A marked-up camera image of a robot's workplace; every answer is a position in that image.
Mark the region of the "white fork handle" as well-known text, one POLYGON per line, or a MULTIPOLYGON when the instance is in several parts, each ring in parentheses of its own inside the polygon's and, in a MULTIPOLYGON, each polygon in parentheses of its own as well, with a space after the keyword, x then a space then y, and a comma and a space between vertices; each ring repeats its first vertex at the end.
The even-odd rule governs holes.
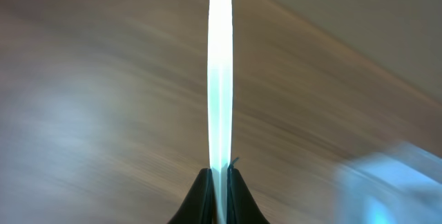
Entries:
POLYGON ((233 110, 232 0, 209 0, 207 113, 215 219, 227 222, 227 167, 231 161, 233 110))

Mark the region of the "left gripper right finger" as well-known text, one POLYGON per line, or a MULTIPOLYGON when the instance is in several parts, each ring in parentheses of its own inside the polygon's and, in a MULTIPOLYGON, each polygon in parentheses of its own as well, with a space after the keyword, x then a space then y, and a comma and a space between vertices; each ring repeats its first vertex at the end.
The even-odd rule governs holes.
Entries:
POLYGON ((227 168, 227 224, 269 224, 241 173, 234 167, 238 159, 227 168))

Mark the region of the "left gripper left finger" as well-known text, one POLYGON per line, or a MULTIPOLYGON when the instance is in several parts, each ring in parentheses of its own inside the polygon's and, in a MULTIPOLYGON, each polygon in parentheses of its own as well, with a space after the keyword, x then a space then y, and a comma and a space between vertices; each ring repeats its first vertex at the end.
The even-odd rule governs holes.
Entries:
POLYGON ((212 224, 213 198, 211 169, 201 169, 178 211, 168 224, 212 224))

